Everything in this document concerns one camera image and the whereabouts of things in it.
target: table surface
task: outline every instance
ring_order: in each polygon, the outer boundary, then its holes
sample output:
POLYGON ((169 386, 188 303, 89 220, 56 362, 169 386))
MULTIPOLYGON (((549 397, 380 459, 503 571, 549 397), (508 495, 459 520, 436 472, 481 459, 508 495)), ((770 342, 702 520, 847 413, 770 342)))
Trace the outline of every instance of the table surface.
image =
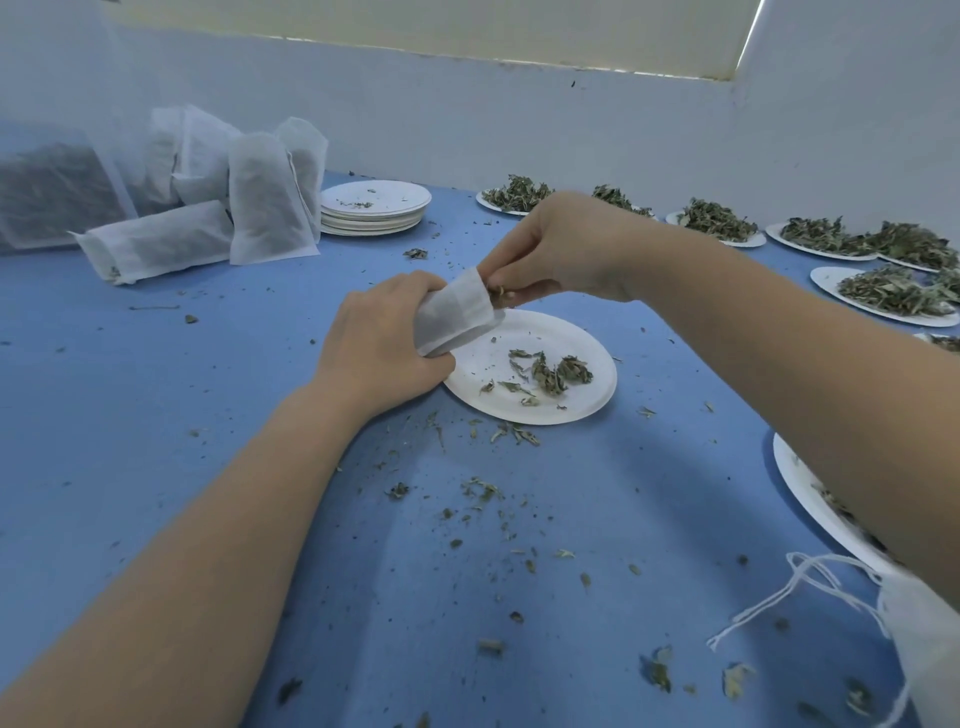
MULTIPOLYGON (((451 279, 516 223, 471 192, 432 192, 407 232, 325 236, 319 256, 129 287, 100 281, 79 250, 0 259, 0 687, 307 380, 350 289, 415 265, 451 279), (404 258, 413 247, 428 259, 404 258), (180 308, 130 309, 160 305, 180 308), (185 314, 200 321, 187 326, 185 314)), ((835 264, 774 242, 744 255, 807 288, 812 268, 835 264)), ((642 303, 563 294, 532 307, 622 360, 611 402, 535 428, 539 448, 491 443, 496 422, 443 387, 368 425, 307 537, 245 725, 409 727, 423 712, 441 727, 870 724, 844 705, 848 677, 885 713, 902 679, 892 643, 811 588, 716 654, 705 647, 787 581, 787 552, 839 548, 786 490, 771 428, 642 303), (641 416, 644 406, 657 414, 641 416), (493 508, 461 521, 460 486, 473 476, 502 490, 515 540, 493 508), (413 490, 392 501, 384 491, 401 480, 413 490), (444 508, 458 515, 445 521, 444 508), (576 558, 554 558, 559 548, 576 558), (480 638, 506 651, 480 654, 480 638), (642 671, 667 644, 670 694, 642 671), (722 670, 735 662, 756 676, 734 703, 722 670), (280 706, 293 677, 301 692, 280 706), (804 718, 800 702, 826 717, 804 718)), ((839 573, 876 598, 861 574, 839 573)), ((911 713, 902 725, 918 723, 911 713)))

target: person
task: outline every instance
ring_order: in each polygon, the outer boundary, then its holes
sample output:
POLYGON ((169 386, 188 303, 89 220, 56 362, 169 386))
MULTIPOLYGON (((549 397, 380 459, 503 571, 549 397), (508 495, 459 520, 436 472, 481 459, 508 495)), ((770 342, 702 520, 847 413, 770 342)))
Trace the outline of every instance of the person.
MULTIPOLYGON (((480 262, 521 305, 650 305, 910 569, 960 607, 960 360, 804 291, 706 235, 556 193, 480 262)), ((443 381, 413 319, 444 282, 350 293, 316 375, 0 696, 0 725, 228 726, 266 660, 341 453, 443 381)))

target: stack of plates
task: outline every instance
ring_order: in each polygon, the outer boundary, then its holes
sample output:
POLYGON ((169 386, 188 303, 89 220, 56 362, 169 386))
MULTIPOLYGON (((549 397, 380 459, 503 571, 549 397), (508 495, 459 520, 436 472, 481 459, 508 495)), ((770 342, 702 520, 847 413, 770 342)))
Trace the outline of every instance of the stack of plates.
POLYGON ((430 192, 418 184, 362 180, 320 193, 320 229, 334 235, 389 235, 423 219, 430 192))

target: person's left arm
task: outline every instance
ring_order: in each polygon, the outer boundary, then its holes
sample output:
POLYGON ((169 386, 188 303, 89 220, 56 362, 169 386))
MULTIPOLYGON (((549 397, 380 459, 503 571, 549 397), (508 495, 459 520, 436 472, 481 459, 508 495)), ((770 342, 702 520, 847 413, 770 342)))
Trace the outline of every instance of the person's left arm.
POLYGON ((0 725, 234 728, 344 449, 453 371, 413 344, 423 296, 443 286, 416 272, 350 293, 313 379, 0 695, 0 725))

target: paper plate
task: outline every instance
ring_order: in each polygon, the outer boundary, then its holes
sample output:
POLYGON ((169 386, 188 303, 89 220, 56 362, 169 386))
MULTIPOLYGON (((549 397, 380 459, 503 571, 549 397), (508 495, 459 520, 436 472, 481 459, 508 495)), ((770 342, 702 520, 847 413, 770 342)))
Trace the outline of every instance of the paper plate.
POLYGON ((328 228, 338 228, 347 231, 383 230, 384 228, 399 228, 410 223, 418 223, 423 218, 423 210, 399 215, 389 220, 349 220, 335 215, 321 215, 321 223, 328 228))
POLYGON ((380 228, 379 230, 368 230, 368 231, 348 231, 342 230, 340 228, 330 228, 326 225, 321 224, 321 232, 325 232, 328 235, 340 235, 342 237, 376 237, 377 235, 392 235, 395 232, 408 231, 411 228, 415 228, 420 224, 420 220, 415 220, 412 223, 405 223, 404 225, 398 228, 380 228))
POLYGON ((820 479, 810 471, 810 468, 783 438, 776 434, 774 435, 774 460, 790 493, 804 507, 810 518, 819 523, 840 546, 878 573, 891 571, 909 573, 870 543, 860 529, 830 507, 820 493, 820 489, 823 488, 820 479))
MULTIPOLYGON (((683 214, 683 210, 671 212, 664 218, 664 220, 668 225, 680 225, 680 216, 683 214)), ((731 248, 759 248, 761 245, 767 242, 767 238, 762 232, 758 232, 748 237, 742 243, 737 243, 732 240, 721 240, 720 242, 724 245, 729 245, 731 248)))
POLYGON ((880 311, 876 308, 870 308, 868 305, 864 305, 859 301, 854 301, 851 298, 843 296, 837 291, 837 286, 840 285, 840 282, 853 276, 857 276, 861 273, 866 273, 866 271, 859 268, 840 268, 838 266, 824 266, 822 268, 814 268, 810 271, 810 280, 816 283, 818 286, 827 291, 834 298, 840 299, 843 303, 853 306, 854 308, 859 308, 861 311, 867 311, 872 313, 875 316, 882 316, 885 319, 891 319, 893 321, 900 321, 905 324, 913 324, 918 327, 952 327, 960 324, 960 314, 956 312, 956 309, 953 306, 950 309, 953 311, 946 316, 900 316, 898 313, 887 313, 886 311, 880 311))
POLYGON ((923 265, 917 265, 916 263, 907 263, 904 260, 897 260, 894 257, 889 255, 884 255, 883 253, 879 254, 881 260, 886 260, 889 263, 897 263, 897 265, 902 265, 904 268, 913 268, 915 271, 923 271, 924 273, 940 273, 936 268, 926 268, 923 265))
POLYGON ((320 193, 321 212, 351 220, 396 217, 426 207, 431 199, 426 187, 394 180, 348 182, 320 193))
POLYGON ((793 248, 797 251, 802 251, 803 253, 810 253, 811 255, 819 255, 820 257, 831 257, 834 260, 876 260, 876 253, 870 253, 869 255, 840 255, 839 253, 826 253, 824 251, 815 251, 812 248, 807 248, 800 243, 795 243, 791 240, 787 240, 785 237, 780 235, 783 232, 783 229, 787 226, 787 223, 777 223, 776 225, 767 226, 767 234, 770 235, 778 243, 782 243, 787 248, 793 248))
MULTIPOLYGON (((605 405, 616 389, 616 365, 603 344, 580 327, 563 319, 537 311, 507 309, 503 323, 489 335, 454 349, 457 368, 446 382, 446 387, 461 400, 481 412, 507 422, 522 425, 562 425, 582 420, 605 405), (544 393, 533 377, 524 382, 510 366, 510 350, 523 349, 529 353, 543 351, 547 362, 556 365, 571 354, 582 361, 593 373, 590 384, 570 384, 559 397, 544 393), (480 389, 493 380, 493 390, 480 389), (540 400, 536 407, 520 404, 524 395, 508 392, 497 381, 511 381, 528 389, 540 400)), ((517 359, 520 366, 529 367, 531 359, 517 359)))
POLYGON ((505 215, 516 215, 517 217, 526 217, 528 214, 530 214, 529 212, 518 212, 512 209, 501 209, 496 205, 491 205, 489 202, 483 199, 483 193, 489 192, 489 191, 490 190, 485 189, 485 190, 481 190, 480 192, 477 192, 477 202, 480 203, 482 206, 484 206, 486 209, 491 209, 494 212, 502 212, 505 215))

